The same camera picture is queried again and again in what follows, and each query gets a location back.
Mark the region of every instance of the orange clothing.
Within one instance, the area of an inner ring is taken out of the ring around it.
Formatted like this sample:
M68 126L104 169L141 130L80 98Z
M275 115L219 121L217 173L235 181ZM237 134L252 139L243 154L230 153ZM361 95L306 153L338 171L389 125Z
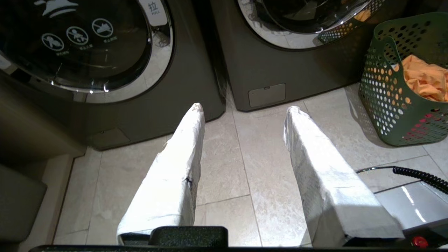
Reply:
M371 14L372 14L372 12L369 9L362 10L358 14L356 14L354 19L356 19L356 20L358 20L360 22L364 22L365 20L370 18Z
M448 102L448 70L436 64L427 64L415 55L403 61L406 84L416 94L432 101Z

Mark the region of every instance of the dryer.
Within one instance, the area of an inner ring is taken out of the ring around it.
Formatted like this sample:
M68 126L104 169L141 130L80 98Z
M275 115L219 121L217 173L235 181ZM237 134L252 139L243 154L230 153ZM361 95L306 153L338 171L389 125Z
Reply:
M1 84L95 149L172 133L195 102L206 120L225 111L189 0L3 0L0 12Z
M235 106L250 111L357 82L374 27L406 0L210 0Z

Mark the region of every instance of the black coiled cord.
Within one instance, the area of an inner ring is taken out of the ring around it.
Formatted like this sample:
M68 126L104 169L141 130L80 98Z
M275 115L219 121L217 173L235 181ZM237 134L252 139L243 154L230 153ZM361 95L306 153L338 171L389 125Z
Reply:
M366 169L361 169L356 171L356 173L361 173L369 170L375 170L375 169L390 169L392 168L392 172L399 175L409 176L413 178L417 178L422 180L423 182L433 186L434 188L439 189L441 192L448 194L448 182L445 180L434 176L432 174L422 172L419 170L399 167L399 166L382 166L382 167L371 167Z

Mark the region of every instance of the beige floor tile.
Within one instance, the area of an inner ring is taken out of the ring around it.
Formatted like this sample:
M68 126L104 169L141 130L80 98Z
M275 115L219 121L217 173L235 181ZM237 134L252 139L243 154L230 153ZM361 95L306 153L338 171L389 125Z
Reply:
M443 172L438 168L438 166L429 156L421 156L381 166L390 165L420 170L435 175L441 179L447 180ZM386 190L418 180L416 178L394 174L392 172L392 169L366 171L359 173L359 177L370 188L372 192Z
M286 109L301 101L250 113L234 112L263 246L299 246L310 238L289 152L283 142Z
M88 148L75 159L56 236L89 228L101 152Z
M196 204L249 194L231 104L220 118L205 124L201 178Z
M57 235L53 241L54 245L85 245L87 240L87 230Z
M232 247L261 246L250 196L197 207L194 225L227 228L229 246Z
M310 116L353 169L424 156L422 146L393 147L375 133L358 97L358 86L305 100Z
M445 175L448 176L448 138L445 138L438 143L424 145L423 147Z
M116 244L116 228L166 137L103 152L87 244Z

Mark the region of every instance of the green plastic basket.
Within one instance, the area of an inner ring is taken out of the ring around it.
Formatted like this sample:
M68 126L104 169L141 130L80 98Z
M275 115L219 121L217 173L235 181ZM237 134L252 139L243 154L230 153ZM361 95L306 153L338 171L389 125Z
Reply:
M447 24L448 13L426 13L383 22L375 28L359 96L385 143L431 143L448 135L448 103L414 93L404 80L401 63L402 58L414 54L447 68Z

